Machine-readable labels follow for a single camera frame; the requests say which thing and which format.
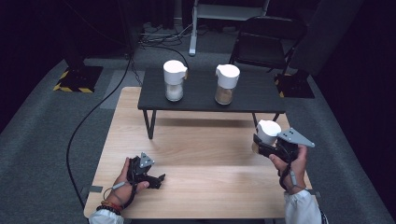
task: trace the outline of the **cable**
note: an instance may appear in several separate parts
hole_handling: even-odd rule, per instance
[[[100,32],[98,29],[96,29],[93,25],[91,25],[83,16],[81,16],[81,14],[79,12],[77,12],[66,0],[63,0],[64,4],[67,5],[76,15],[78,15],[89,27],[91,27],[96,33],[98,33],[99,35],[101,35],[102,37],[111,40],[119,45],[122,46],[126,46],[128,47],[128,45],[126,43],[122,43],[119,40],[116,40],[112,37],[109,37],[108,35],[103,34],[102,32]]]
[[[122,76],[122,79],[120,80],[120,83],[117,85],[117,87],[116,87],[107,97],[105,97],[101,102],[99,102],[99,104],[97,104],[97,105],[96,105],[96,106],[95,106],[95,107],[94,107],[94,108],[82,119],[82,121],[78,124],[78,126],[76,127],[76,129],[73,131],[72,136],[70,137],[69,143],[68,143],[68,145],[67,145],[67,150],[66,150],[66,166],[67,166],[67,172],[69,173],[70,180],[71,180],[71,182],[72,182],[72,184],[73,184],[73,188],[74,188],[74,190],[75,190],[75,192],[76,192],[76,194],[77,194],[77,196],[78,196],[78,200],[79,200],[79,203],[80,203],[82,209],[85,208],[85,204],[84,204],[84,202],[82,201],[81,195],[80,195],[79,192],[78,192],[77,185],[76,185],[76,181],[74,180],[72,171],[71,171],[71,169],[70,169],[70,162],[69,162],[70,147],[71,147],[71,144],[72,144],[72,142],[73,142],[73,139],[74,139],[74,137],[75,137],[75,135],[76,135],[78,129],[81,127],[82,123],[84,123],[84,121],[88,118],[88,116],[89,116],[99,105],[101,105],[105,100],[107,100],[108,97],[110,97],[110,96],[119,88],[120,84],[122,83],[122,81],[123,81],[123,80],[125,79],[125,77],[126,77],[126,74],[127,74],[127,72],[128,72],[128,68],[129,68],[129,65],[130,65],[131,61],[132,61],[132,57],[131,57],[130,60],[128,61],[128,64],[127,64],[127,66],[126,66],[126,68],[125,68],[125,73],[124,73],[124,75]]]
[[[289,154],[289,152],[285,149],[285,147],[283,147],[281,144],[278,145],[279,147],[281,147],[281,149],[285,152],[285,154],[288,156],[288,162],[287,162],[287,166],[286,169],[282,172],[282,174],[280,174],[280,178],[279,178],[279,185],[280,187],[282,187],[282,189],[288,190],[286,188],[286,185],[283,183],[283,181],[285,181],[286,176],[289,174],[290,169],[291,169],[291,155]]]
[[[164,46],[177,46],[182,44],[181,42],[181,38],[182,37],[186,37],[186,36],[190,36],[191,34],[188,35],[184,35],[186,33],[187,30],[189,30],[189,28],[192,26],[192,24],[188,25],[185,29],[183,29],[181,32],[177,31],[177,28],[175,26],[175,30],[177,31],[176,34],[173,35],[157,35],[154,34],[156,32],[158,32],[161,29],[158,29],[154,32],[151,32],[149,34],[142,34],[142,35],[147,35],[147,37],[143,37],[140,41],[141,44],[147,44],[147,45],[151,45],[151,46],[158,46],[158,45],[164,45]],[[149,38],[150,36],[163,36],[163,37],[156,37],[156,38]],[[177,44],[172,44],[172,45],[167,45],[165,43],[171,43],[171,42],[178,42]]]
[[[150,48],[157,48],[157,49],[169,49],[169,48],[167,48],[167,47],[151,46],[151,45],[146,45],[146,46],[142,46],[142,47],[143,47],[143,48],[144,48],[144,47],[150,47]],[[178,51],[175,50],[175,49],[169,49],[169,50],[172,50],[172,51],[178,53],[178,54],[183,58],[184,63],[186,63],[187,68],[190,69],[189,64],[187,63],[186,58],[185,58],[180,52],[178,52]]]
[[[139,86],[142,87],[143,82],[142,82],[142,80],[140,80],[140,76],[139,76],[139,74],[137,74],[137,71],[134,68],[134,60],[132,60],[132,62],[133,63],[132,63],[131,69],[132,69],[132,72],[134,73],[134,78],[136,79],[137,83],[139,83]]]
[[[127,22],[125,21],[126,20],[125,11],[122,11],[120,0],[117,1],[117,5],[119,6],[120,19],[122,24],[122,30],[124,32],[125,42],[127,43],[127,47],[129,48],[129,50],[132,52],[132,43],[131,43],[131,38],[129,36],[129,29],[126,25]]]

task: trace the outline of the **wrist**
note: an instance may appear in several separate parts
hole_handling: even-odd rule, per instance
[[[117,216],[120,216],[120,211],[110,206],[100,205],[96,208],[96,211],[100,211],[100,210],[107,210],[111,213],[116,214]]]
[[[299,193],[302,190],[306,190],[306,184],[303,184],[301,186],[300,185],[293,185],[293,186],[290,186],[290,188],[287,187],[287,189],[288,189],[288,194],[289,195],[296,194],[296,193]]]
[[[124,201],[124,194],[125,194],[124,190],[125,190],[125,187],[124,186],[125,185],[122,185],[122,186],[119,186],[119,187],[115,188],[116,190],[119,191],[117,193],[116,193],[115,190],[111,190],[111,192],[106,197],[106,201],[107,202],[115,204],[117,207],[120,207],[121,210],[124,208],[124,205],[125,205],[125,201]]]
[[[122,211],[122,205],[115,203],[113,200],[111,200],[111,198],[109,199],[109,197],[107,197],[106,200],[102,201],[101,204],[104,206],[112,207],[119,212]]]

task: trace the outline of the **gray carpet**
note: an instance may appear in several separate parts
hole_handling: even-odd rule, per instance
[[[227,63],[234,34],[199,35],[197,54],[188,56],[190,40],[179,50],[190,69],[215,69]],[[182,62],[168,49],[144,48],[134,54],[134,69],[143,80],[146,68],[168,60]],[[87,59],[104,67],[95,93],[53,91],[67,67],[60,62],[32,91],[0,135],[0,223],[86,223],[66,169],[66,150],[83,118],[113,91],[127,61],[119,58]],[[266,69],[238,65],[241,71]],[[361,169],[332,111],[310,77],[315,99],[285,99],[290,125],[316,143],[309,150],[307,172],[319,204],[331,223],[394,223],[367,175]],[[122,86],[137,86],[132,70]],[[78,130],[70,147],[70,166],[78,189],[88,187],[96,170],[120,89],[94,110]],[[133,223],[262,223],[262,220],[134,220]]]

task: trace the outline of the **sleeve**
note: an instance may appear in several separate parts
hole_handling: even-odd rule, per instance
[[[101,209],[90,215],[90,224],[123,224],[123,217],[106,209]]]
[[[296,194],[285,193],[285,219],[287,224],[321,224],[317,203],[307,190]]]

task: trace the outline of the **yellow black tape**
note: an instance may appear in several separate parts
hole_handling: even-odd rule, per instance
[[[53,88],[54,91],[77,91],[77,92],[94,92],[94,88],[91,87],[80,87],[80,86],[65,86],[63,81],[66,79],[69,74],[69,70],[64,71]]]
[[[66,77],[68,72],[69,72],[69,70],[66,70],[62,73],[61,77],[59,78],[58,82],[56,83],[55,87],[53,88],[53,91],[57,91],[61,88],[62,79],[64,79]]]

